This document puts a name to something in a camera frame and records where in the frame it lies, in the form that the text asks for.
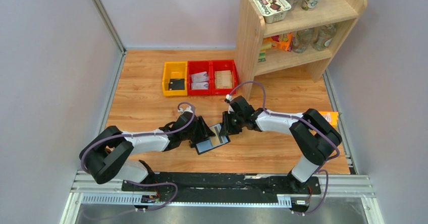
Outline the gold striped credit card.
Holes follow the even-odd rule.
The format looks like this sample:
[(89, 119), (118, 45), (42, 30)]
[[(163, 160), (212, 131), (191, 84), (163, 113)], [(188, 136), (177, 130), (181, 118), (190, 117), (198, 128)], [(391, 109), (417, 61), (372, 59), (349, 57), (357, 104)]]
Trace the gold striped credit card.
[(212, 147), (217, 147), (227, 142), (227, 138), (225, 136), (211, 137), (210, 140), (211, 140)]

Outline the black leather card holder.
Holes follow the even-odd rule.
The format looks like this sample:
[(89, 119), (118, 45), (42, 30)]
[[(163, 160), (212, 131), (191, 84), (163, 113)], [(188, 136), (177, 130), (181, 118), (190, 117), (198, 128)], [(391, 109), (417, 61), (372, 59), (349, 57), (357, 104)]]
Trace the black leather card holder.
[(221, 123), (211, 126), (210, 130), (214, 132), (215, 135), (213, 137), (209, 137), (207, 140), (203, 142), (199, 142), (196, 144), (195, 149), (198, 155), (209, 152), (220, 146), (226, 145), (231, 141), (229, 136), (219, 135), (221, 126), (222, 126)]

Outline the white striped credit card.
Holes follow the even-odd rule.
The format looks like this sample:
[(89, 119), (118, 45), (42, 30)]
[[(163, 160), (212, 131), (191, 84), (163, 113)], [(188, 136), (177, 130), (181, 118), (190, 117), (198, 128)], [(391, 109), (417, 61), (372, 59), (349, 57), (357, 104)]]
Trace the white striped credit card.
[(207, 71), (191, 74), (190, 76), (192, 83), (201, 83), (209, 81), (209, 73)]

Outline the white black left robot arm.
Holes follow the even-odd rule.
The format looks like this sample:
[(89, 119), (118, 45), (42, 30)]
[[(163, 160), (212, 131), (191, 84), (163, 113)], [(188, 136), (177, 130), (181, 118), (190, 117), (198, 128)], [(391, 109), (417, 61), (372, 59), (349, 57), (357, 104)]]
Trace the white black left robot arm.
[(183, 141), (194, 146), (215, 135), (203, 117), (186, 111), (176, 121), (149, 132), (126, 132), (109, 126), (80, 152), (79, 158), (82, 169), (98, 184), (117, 178), (135, 182), (140, 190), (148, 191), (154, 177), (144, 161), (130, 160), (130, 155), (170, 151)]

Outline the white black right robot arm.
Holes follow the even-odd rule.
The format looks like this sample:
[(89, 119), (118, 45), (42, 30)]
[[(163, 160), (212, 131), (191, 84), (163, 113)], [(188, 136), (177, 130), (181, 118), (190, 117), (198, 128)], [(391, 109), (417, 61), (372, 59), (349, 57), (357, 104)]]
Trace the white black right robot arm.
[(288, 178), (289, 189), (294, 193), (306, 189), (308, 179), (329, 158), (339, 154), (342, 136), (315, 109), (298, 114), (279, 113), (263, 107), (254, 109), (243, 96), (232, 98), (227, 95), (225, 102), (229, 108), (223, 112), (221, 136), (237, 135), (247, 128), (257, 132), (283, 133), (294, 138), (302, 152)]

